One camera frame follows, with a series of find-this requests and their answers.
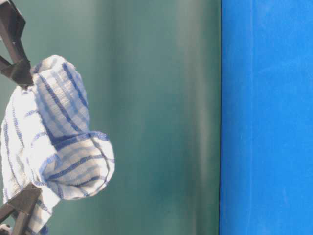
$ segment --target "black robotic claw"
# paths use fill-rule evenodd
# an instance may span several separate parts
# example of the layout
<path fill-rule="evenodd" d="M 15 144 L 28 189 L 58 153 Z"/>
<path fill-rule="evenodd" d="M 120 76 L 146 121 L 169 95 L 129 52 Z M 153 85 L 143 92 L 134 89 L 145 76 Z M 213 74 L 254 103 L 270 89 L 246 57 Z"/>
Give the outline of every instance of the black robotic claw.
<path fill-rule="evenodd" d="M 25 23 L 11 0 L 0 0 L 0 36 L 13 62 L 0 56 L 0 72 L 24 88 L 33 84 L 30 62 L 21 42 Z"/>
<path fill-rule="evenodd" d="M 12 235 L 24 235 L 40 194 L 40 188 L 29 184 L 15 197 L 0 207 L 0 223 L 12 214 L 17 215 Z"/>

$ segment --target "blue stripe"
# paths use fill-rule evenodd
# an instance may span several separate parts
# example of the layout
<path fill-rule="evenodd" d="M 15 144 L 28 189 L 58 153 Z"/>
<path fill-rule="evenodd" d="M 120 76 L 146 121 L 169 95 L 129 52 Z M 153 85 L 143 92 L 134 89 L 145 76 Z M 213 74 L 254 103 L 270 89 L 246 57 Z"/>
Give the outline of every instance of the blue stripe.
<path fill-rule="evenodd" d="M 54 114 L 52 113 L 51 109 L 49 108 L 49 106 L 48 106 L 48 104 L 47 104 L 47 102 L 46 102 L 46 100 L 45 100 L 44 95 L 41 93 L 41 90 L 38 89 L 37 91 L 38 91 L 38 95 L 39 95 L 39 99 L 37 99 L 37 100 L 40 101 L 40 102 L 43 104 L 45 113 L 47 113 L 47 114 L 50 116 L 51 121 L 55 123 L 55 125 L 57 126 L 58 130 L 60 130 L 61 133 L 66 133 L 66 131 L 65 131 L 64 127 L 63 127 L 63 125 L 61 125 L 61 124 L 57 121 L 57 119 L 55 118 L 55 116 L 54 116 Z"/>
<path fill-rule="evenodd" d="M 103 152 L 103 149 L 101 148 L 101 146 L 99 145 L 98 142 L 95 142 L 94 144 L 99 148 L 99 150 L 101 151 L 102 155 L 104 156 L 104 158 L 105 158 L 105 160 L 106 160 L 107 169 L 108 169 L 107 176 L 108 176 L 109 173 L 110 173 L 110 170 L 111 170 L 110 165 L 109 165 L 109 163 L 108 163 L 108 160 L 110 160 L 110 159 L 107 158 L 107 156 L 106 156 L 105 153 Z"/>
<path fill-rule="evenodd" d="M 15 127 L 15 131 L 16 131 L 16 134 L 18 135 L 19 137 L 19 140 L 22 144 L 22 146 L 24 147 L 24 142 L 23 142 L 23 136 L 22 136 L 22 133 L 19 129 L 19 123 L 18 123 L 18 120 L 16 119 L 16 115 L 15 115 L 15 107 L 14 107 L 14 99 L 12 99 L 12 116 L 13 116 L 13 123 L 14 123 L 14 127 Z"/>
<path fill-rule="evenodd" d="M 67 147 L 71 144 L 74 144 L 74 143 L 85 141 L 89 138 L 99 138 L 102 141 L 108 141 L 109 140 L 109 138 L 106 134 L 103 134 L 103 133 L 97 132 L 97 131 L 92 131 L 92 132 L 88 132 L 88 133 L 79 134 L 79 135 L 77 135 L 71 139 L 63 141 L 63 142 L 55 145 L 55 148 L 57 151 L 60 151 L 62 148 L 65 148 L 65 147 Z"/>
<path fill-rule="evenodd" d="M 83 193 L 84 197 L 88 197 L 89 194 L 86 190 L 84 190 L 83 188 L 79 188 L 79 190 Z"/>
<path fill-rule="evenodd" d="M 60 177 L 62 177 L 64 175 L 70 173 L 71 171 L 73 171 L 74 169 L 79 167 L 81 164 L 84 164 L 85 162 L 87 162 L 87 161 L 89 161 L 91 159 L 101 159 L 101 158 L 103 158 L 102 155 L 83 157 L 81 160 L 79 160 L 78 162 L 74 163 L 69 168 L 67 168 L 65 170 L 62 170 L 61 172 L 59 172 L 57 174 L 53 174 L 53 175 L 49 176 L 48 180 L 54 180 L 54 179 L 60 178 Z"/>
<path fill-rule="evenodd" d="M 51 143 L 53 144 L 53 142 L 56 140 L 56 138 L 54 137 L 54 135 L 52 134 L 52 132 L 51 132 L 50 129 L 48 128 L 48 126 L 47 126 L 45 120 L 44 120 L 43 118 L 41 118 L 41 120 L 42 120 L 42 122 L 43 122 L 43 125 L 44 125 L 44 127 L 45 127 L 45 130 L 47 131 L 47 134 L 48 134 L 48 136 L 49 136 L 49 138 L 50 138 L 50 141 L 51 141 Z"/>
<path fill-rule="evenodd" d="M 55 66 L 55 64 L 58 62 L 58 58 L 59 57 L 56 57 L 56 58 L 53 59 L 51 65 L 50 65 L 50 68 L 53 68 Z"/>
<path fill-rule="evenodd" d="M 85 181 L 85 182 L 83 182 L 83 183 L 81 183 L 81 184 L 75 185 L 75 186 L 76 186 L 76 187 L 81 187 L 81 186 L 83 186 L 83 185 L 85 185 L 85 184 L 88 184 L 88 183 L 90 183 L 91 181 L 95 181 L 95 180 L 104 180 L 104 183 L 106 183 L 106 182 L 107 182 L 107 177 L 104 177 L 104 176 L 94 176 L 94 177 L 92 177 L 90 180 L 87 180 L 87 181 Z"/>
<path fill-rule="evenodd" d="M 81 93 L 81 91 L 79 90 L 79 88 L 78 88 L 78 86 L 77 86 L 75 80 L 73 79 L 73 75 L 70 73 L 70 71 L 69 71 L 69 69 L 68 69 L 68 67 L 67 67 L 67 64 L 66 64 L 66 63 L 63 63 L 63 64 L 62 64 L 62 67 L 63 67 L 64 71 L 67 73 L 67 76 L 68 76 L 69 80 L 72 82 L 74 88 L 76 89 L 76 91 L 77 91 L 77 93 L 78 93 L 78 97 L 79 97 L 79 99 L 81 100 L 82 104 L 83 104 L 86 108 L 88 108 L 87 102 L 85 101 L 84 96 L 82 95 L 82 93 Z"/>
<path fill-rule="evenodd" d="M 39 168 L 39 173 L 42 174 L 43 171 L 46 169 L 47 165 L 52 163 L 53 161 L 56 161 L 56 162 L 61 161 L 58 154 L 53 154 L 50 157 L 46 158 L 44 162 L 42 163 L 41 167 Z"/>
<path fill-rule="evenodd" d="M 79 153 L 81 150 L 92 151 L 92 150 L 94 150 L 94 149 L 97 149 L 97 150 L 99 150 L 99 152 L 101 152 L 99 148 L 100 148 L 99 146 L 95 146 L 95 145 L 92 145 L 92 146 L 90 146 L 90 147 L 75 148 L 75 149 L 73 149 L 72 151 L 70 151 L 69 153 L 67 153 L 66 155 L 64 155 L 64 156 L 62 157 L 62 161 L 65 162 L 69 157 L 75 156 L 75 155 L 76 155 L 77 153 Z M 103 155 L 107 160 L 109 160 L 110 162 L 115 163 L 115 160 L 114 160 L 114 159 L 109 159 L 109 158 L 107 158 L 107 157 L 104 155 L 104 153 L 102 153 L 102 155 Z"/>
<path fill-rule="evenodd" d="M 88 175 L 90 172 L 96 170 L 96 169 L 101 169 L 102 167 L 98 166 L 98 165 L 94 165 L 92 167 L 89 167 L 84 173 L 76 176 L 75 179 L 72 179 L 72 180 L 67 180 L 67 184 L 68 185 L 72 185 L 72 182 L 75 182 L 75 181 L 79 181 L 80 179 L 84 178 L 86 175 Z"/>
<path fill-rule="evenodd" d="M 83 121 L 84 123 L 86 123 L 86 125 L 88 124 L 88 121 L 86 119 L 86 117 L 84 115 L 82 115 L 82 113 L 78 110 L 77 106 L 76 106 L 76 101 L 73 100 L 73 98 L 71 97 L 71 95 L 69 94 L 68 90 L 64 87 L 63 82 L 60 80 L 58 74 L 55 71 L 51 71 L 51 76 L 55 79 L 55 81 L 57 82 L 57 84 L 59 85 L 59 87 L 62 89 L 62 91 L 64 92 L 65 96 L 67 97 L 67 99 L 69 100 L 72 108 L 75 110 L 75 114 L 77 114 L 77 116 L 81 119 L 81 121 Z"/>
<path fill-rule="evenodd" d="M 41 207 L 49 215 L 52 215 L 52 213 L 48 210 L 48 208 L 45 206 L 45 204 L 40 199 L 37 200 L 37 204 L 39 207 Z"/>
<path fill-rule="evenodd" d="M 13 170 L 13 164 L 12 164 L 11 159 L 10 159 L 8 123 L 6 120 L 4 120 L 3 131 L 4 131 L 4 141 L 5 141 L 5 147 L 6 147 L 6 154 L 7 154 L 8 162 L 10 165 L 10 170 L 11 170 L 13 178 L 15 179 L 16 183 L 18 184 L 19 188 L 22 189 L 21 185 L 18 182 L 18 179 L 16 178 L 16 175 L 15 175 L 14 170 Z"/>
<path fill-rule="evenodd" d="M 54 162 L 54 171 L 56 171 L 59 167 L 61 167 L 63 164 L 63 162 L 61 161 L 61 159 L 58 157 L 56 159 L 56 161 Z"/>
<path fill-rule="evenodd" d="M 40 230 L 40 233 L 42 235 L 46 235 L 48 234 L 49 230 L 48 230 L 48 227 L 46 225 L 43 226 L 43 228 Z"/>
<path fill-rule="evenodd" d="M 35 142 L 42 136 L 47 136 L 47 133 L 46 132 L 40 132 L 40 133 L 37 133 L 33 139 L 33 141 L 31 142 L 31 147 L 33 148 Z"/>
<path fill-rule="evenodd" d="M 38 73 L 39 72 L 39 69 L 41 68 L 41 66 L 43 65 L 43 63 L 42 62 L 40 62 L 39 64 L 37 64 L 36 66 L 35 66 L 35 69 L 34 69 L 34 74 L 36 74 L 36 73 Z"/>
<path fill-rule="evenodd" d="M 15 160 L 18 163 L 18 165 L 20 166 L 20 170 L 24 171 L 24 169 L 25 169 L 24 163 L 21 161 L 21 158 L 18 154 L 15 154 Z"/>
<path fill-rule="evenodd" d="M 24 118 L 27 118 L 27 117 L 29 117 L 29 116 L 31 116 L 31 115 L 33 115 L 33 114 L 40 114 L 40 113 L 39 113 L 39 110 L 34 109 L 34 110 L 28 111 L 28 112 L 24 115 Z"/>
<path fill-rule="evenodd" d="M 68 139 L 73 138 L 76 135 L 65 135 L 60 137 L 55 137 L 53 141 L 51 141 L 52 145 L 58 145 L 59 143 L 66 141 Z"/>
<path fill-rule="evenodd" d="M 67 111 L 65 110 L 65 108 L 63 107 L 63 105 L 61 104 L 60 100 L 58 99 L 57 95 L 53 92 L 52 88 L 50 87 L 50 85 L 46 82 L 46 80 L 39 75 L 39 77 L 41 78 L 42 82 L 45 85 L 45 88 L 47 89 L 48 93 L 51 95 L 53 101 L 56 103 L 56 105 L 59 107 L 61 113 L 64 115 L 64 117 L 66 118 L 66 120 L 71 124 L 72 128 L 77 131 L 77 132 L 82 132 L 82 130 L 72 121 L 72 119 L 70 118 L 70 116 L 68 115 Z"/>
<path fill-rule="evenodd" d="M 29 168 L 31 169 L 31 176 L 32 176 L 31 181 L 32 181 L 32 183 L 33 183 L 35 186 L 38 186 L 38 187 L 40 187 L 40 186 L 47 186 L 47 184 L 46 184 L 46 183 L 43 183 L 43 182 L 37 181 L 37 180 L 35 179 L 34 172 L 33 172 L 32 168 L 30 167 L 30 164 L 29 164 L 29 159 L 28 159 L 28 156 L 26 156 L 26 162 L 27 162 L 27 164 L 28 164 Z"/>
<path fill-rule="evenodd" d="M 105 177 L 104 182 L 103 182 L 104 187 L 106 187 L 108 185 L 108 183 L 109 182 L 107 181 L 107 178 Z M 98 193 L 100 191 L 100 189 L 103 188 L 103 185 L 100 185 L 94 192 Z"/>
<path fill-rule="evenodd" d="M 76 148 L 73 149 L 72 151 L 68 152 L 66 155 L 64 155 L 62 157 L 62 161 L 61 162 L 65 162 L 66 160 L 68 160 L 70 157 L 76 156 L 77 153 L 79 153 L 79 151 L 81 150 L 86 150 L 88 152 L 90 152 L 91 150 L 95 149 L 94 146 L 91 147 L 81 147 L 81 148 Z M 51 173 L 55 172 L 54 170 L 50 171 L 50 172 L 46 172 L 45 175 L 50 175 Z"/>
<path fill-rule="evenodd" d="M 58 183 L 56 183 L 56 182 L 54 182 L 55 183 L 55 185 L 58 187 L 58 194 L 59 194 L 59 197 L 61 198 L 61 199 L 63 199 L 64 198 L 64 195 L 63 195 L 63 191 L 62 191 L 62 189 L 61 189 L 61 186 L 58 184 Z"/>

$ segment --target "green backdrop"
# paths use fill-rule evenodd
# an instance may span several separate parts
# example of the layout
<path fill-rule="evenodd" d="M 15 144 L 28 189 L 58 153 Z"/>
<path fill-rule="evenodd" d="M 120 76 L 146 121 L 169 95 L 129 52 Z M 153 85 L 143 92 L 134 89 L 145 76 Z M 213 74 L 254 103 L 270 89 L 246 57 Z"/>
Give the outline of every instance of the green backdrop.
<path fill-rule="evenodd" d="M 220 1 L 14 2 L 32 65 L 59 54 L 77 67 L 116 157 L 109 186 L 60 203 L 50 234 L 217 235 Z M 1 117 L 13 89 L 2 76 Z"/>

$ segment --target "blue and white checkered towel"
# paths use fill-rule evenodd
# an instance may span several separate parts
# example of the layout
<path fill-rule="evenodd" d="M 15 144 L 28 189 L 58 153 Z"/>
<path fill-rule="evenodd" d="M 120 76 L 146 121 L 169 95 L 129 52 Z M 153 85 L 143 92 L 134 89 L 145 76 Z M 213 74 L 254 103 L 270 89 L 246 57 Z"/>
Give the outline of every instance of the blue and white checkered towel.
<path fill-rule="evenodd" d="M 86 91 L 80 74 L 54 55 L 32 71 L 34 86 L 17 87 L 1 132 L 4 202 L 28 183 L 42 189 L 29 234 L 47 233 L 45 224 L 61 199 L 93 196 L 114 172 L 105 134 L 89 130 Z"/>

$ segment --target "blue backdrop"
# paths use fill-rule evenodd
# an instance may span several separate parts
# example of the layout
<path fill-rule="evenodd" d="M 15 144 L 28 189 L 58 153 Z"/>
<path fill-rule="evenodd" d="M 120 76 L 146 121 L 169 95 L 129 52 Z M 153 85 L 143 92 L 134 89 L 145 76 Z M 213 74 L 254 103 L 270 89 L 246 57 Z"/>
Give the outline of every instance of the blue backdrop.
<path fill-rule="evenodd" d="M 313 233 L 313 2 L 222 2 L 221 235 Z"/>

